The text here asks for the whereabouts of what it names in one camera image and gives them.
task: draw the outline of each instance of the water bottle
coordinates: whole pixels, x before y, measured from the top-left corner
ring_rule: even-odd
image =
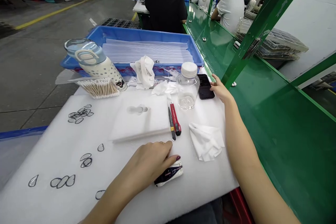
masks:
[[[64,48],[68,55],[77,60],[79,66],[91,77],[110,78],[120,91],[127,89],[127,85],[115,65],[105,56],[103,49],[92,40],[71,39],[65,42]]]
[[[185,62],[181,67],[181,74],[176,81],[178,93],[178,105],[183,110],[194,108],[200,80],[197,76],[197,65],[193,62]]]
[[[212,15],[212,13],[214,12],[214,10],[216,9],[216,0],[212,1],[212,6],[211,6],[211,11],[210,11],[210,16]]]

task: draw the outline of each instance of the white cap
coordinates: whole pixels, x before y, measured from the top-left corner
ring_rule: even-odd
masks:
[[[186,78],[195,77],[197,74],[197,65],[194,62],[184,62],[181,66],[181,74]]]

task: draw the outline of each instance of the black pen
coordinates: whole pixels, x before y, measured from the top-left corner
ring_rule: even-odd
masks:
[[[174,124],[173,124],[173,119],[172,119],[172,115],[170,112],[170,109],[168,108],[168,114],[169,114],[169,122],[170,122],[170,130],[171,130],[171,135],[173,140],[176,140],[176,136],[175,136],[175,130],[174,130]]]

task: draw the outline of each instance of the bottle handle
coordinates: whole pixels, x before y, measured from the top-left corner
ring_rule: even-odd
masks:
[[[77,59],[78,62],[82,61],[82,60],[78,57],[78,54],[79,54],[79,53],[83,53],[83,52],[90,53],[90,54],[93,55],[93,57],[95,57],[95,58],[99,58],[98,55],[97,55],[95,52],[93,52],[92,50],[89,50],[89,49],[80,49],[80,50],[77,50],[77,51],[75,52],[75,57],[76,57],[76,59]]]

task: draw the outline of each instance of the white work table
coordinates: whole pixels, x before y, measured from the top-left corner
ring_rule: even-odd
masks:
[[[152,96],[152,90],[135,87],[118,97],[93,100],[78,89],[51,122],[21,167],[0,194],[1,224],[71,223],[80,222],[96,204],[96,192],[105,190],[142,144],[171,140],[171,133],[122,143],[109,140],[117,101],[128,97]],[[231,170],[226,149],[214,161],[198,160],[191,142],[190,122],[219,127],[225,135],[224,105],[215,97],[197,98],[195,108],[182,111],[177,95],[172,95],[182,134],[173,142],[171,155],[181,156],[183,175],[157,188],[150,185],[138,194],[121,212],[116,223],[164,224],[238,187]],[[68,114],[91,104],[94,115],[75,125],[67,122]],[[127,130],[132,125],[124,123]],[[97,147],[104,144],[103,152]],[[80,157],[92,154],[92,164],[81,168]],[[39,175],[34,187],[28,182]],[[52,179],[76,175],[73,186],[56,189]]]
[[[149,11],[147,10],[146,6],[141,4],[139,0],[137,0],[137,3],[133,7],[133,12],[149,14]]]

